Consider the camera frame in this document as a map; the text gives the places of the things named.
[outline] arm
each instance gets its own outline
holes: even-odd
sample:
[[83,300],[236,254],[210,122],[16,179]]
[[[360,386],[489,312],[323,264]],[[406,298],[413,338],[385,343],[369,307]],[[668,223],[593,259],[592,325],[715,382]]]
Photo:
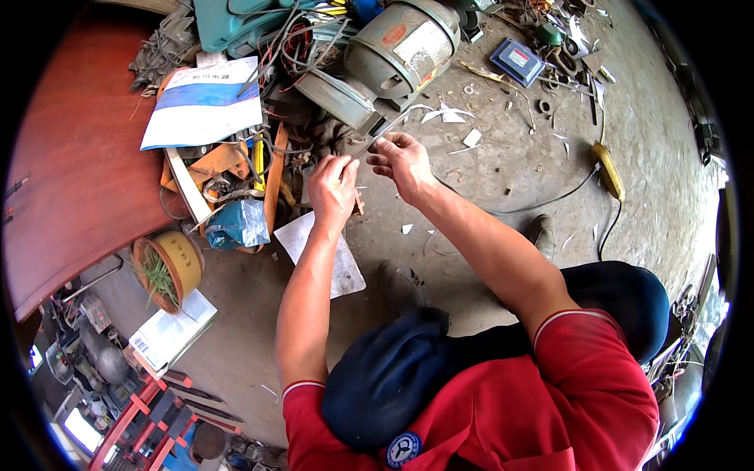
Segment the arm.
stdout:
[[358,167],[350,155],[328,155],[311,175],[308,190],[316,219],[277,315],[275,365],[281,389],[295,381],[324,383],[327,379],[325,345],[333,260],[354,208]]
[[529,339],[550,314],[578,308],[560,270],[521,234],[434,178],[427,150],[405,133],[388,133],[370,149],[374,172],[392,178],[401,197],[456,246],[484,283],[521,320]]

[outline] concrete floor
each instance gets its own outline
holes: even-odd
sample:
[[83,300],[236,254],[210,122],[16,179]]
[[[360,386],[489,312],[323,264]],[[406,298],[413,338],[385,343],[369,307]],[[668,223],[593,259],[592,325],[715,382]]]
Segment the concrete floor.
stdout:
[[[608,57],[605,65],[618,78],[605,92],[605,144],[627,188],[623,214],[605,248],[605,259],[654,271],[672,301],[687,283],[698,284],[713,250],[717,170],[714,164],[701,166],[682,96],[654,36],[633,6],[627,0],[602,0],[600,7],[611,14],[615,28],[608,19],[589,13],[582,29],[591,41],[600,39]],[[506,36],[520,38],[502,20],[487,19],[484,37],[476,44],[462,45],[458,58],[489,68],[486,58]],[[463,87],[471,84],[474,94],[465,95]],[[589,147],[599,138],[600,128],[592,125],[588,97],[582,102],[578,93],[561,91],[548,98],[556,109],[554,132],[569,138],[562,141],[552,135],[551,123],[543,115],[535,114],[538,130],[529,135],[526,101],[521,96],[509,96],[500,85],[457,66],[424,92],[431,98],[417,102],[436,108],[441,95],[448,106],[468,109],[477,119],[442,124],[435,118],[420,124],[421,113],[415,112],[399,130],[424,143],[434,172],[447,176],[476,203],[507,210],[551,199],[574,188],[593,165]],[[529,94],[532,100],[546,96],[538,84]],[[506,112],[508,100],[514,104]],[[448,155],[464,147],[461,141],[472,128],[482,131],[483,145]],[[564,142],[571,147],[568,158]],[[458,172],[448,175],[454,169]],[[330,367],[359,335],[391,320],[371,283],[374,268],[385,258],[410,263],[425,279],[435,305],[451,314],[451,335],[470,335],[515,322],[461,256],[433,250],[451,251],[446,240],[435,237],[426,244],[431,224],[395,197],[392,182],[363,167],[357,184],[367,187],[362,190],[366,215],[352,218],[345,234],[368,288],[333,301]],[[508,196],[504,196],[506,188],[512,189]],[[577,194],[544,208],[556,224],[556,265],[564,268],[596,261],[593,227],[598,226],[601,238],[616,209],[616,201],[595,179]],[[537,214],[532,211],[503,220],[522,228]],[[407,235],[401,233],[404,224],[414,224]],[[271,257],[274,253],[280,257],[277,262]],[[245,420],[244,432],[249,437],[285,446],[281,404],[262,385],[280,395],[272,349],[277,309],[293,264],[275,241],[258,255],[216,250],[205,250],[204,255],[207,268],[200,290],[219,312],[214,326],[186,352],[176,369],[189,374],[197,388],[222,397],[228,409]],[[106,270],[106,263],[100,265],[84,274],[84,280]],[[155,307],[144,309],[146,293],[128,268],[94,291],[127,337],[156,311]]]

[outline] embroidered logo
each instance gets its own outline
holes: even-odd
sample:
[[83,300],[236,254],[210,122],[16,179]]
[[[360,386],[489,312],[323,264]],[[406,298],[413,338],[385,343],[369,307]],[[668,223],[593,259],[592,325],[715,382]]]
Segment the embroidered logo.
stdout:
[[388,446],[386,461],[391,469],[399,469],[421,453],[421,439],[414,432],[403,432]]

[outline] sneaker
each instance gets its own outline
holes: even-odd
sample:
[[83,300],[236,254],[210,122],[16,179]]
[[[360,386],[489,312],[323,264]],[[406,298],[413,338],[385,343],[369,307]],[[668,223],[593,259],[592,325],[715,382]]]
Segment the sneaker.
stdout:
[[547,214],[540,214],[531,221],[523,232],[523,235],[537,247],[539,253],[552,263],[555,259],[555,232],[553,231],[553,219]]
[[420,307],[430,307],[425,284],[410,266],[395,260],[382,262],[377,269],[380,289],[388,307],[405,314]]

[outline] red shirt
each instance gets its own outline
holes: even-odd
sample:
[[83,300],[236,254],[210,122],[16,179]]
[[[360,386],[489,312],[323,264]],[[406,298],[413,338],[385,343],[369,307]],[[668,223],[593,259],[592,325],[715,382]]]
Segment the red shirt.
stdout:
[[[659,411],[618,324],[597,309],[555,313],[534,351],[458,373],[408,427],[421,452],[401,469],[443,470],[455,453],[487,470],[638,468]],[[385,448],[359,453],[330,432],[323,393],[315,382],[284,391],[290,469],[389,470]]]

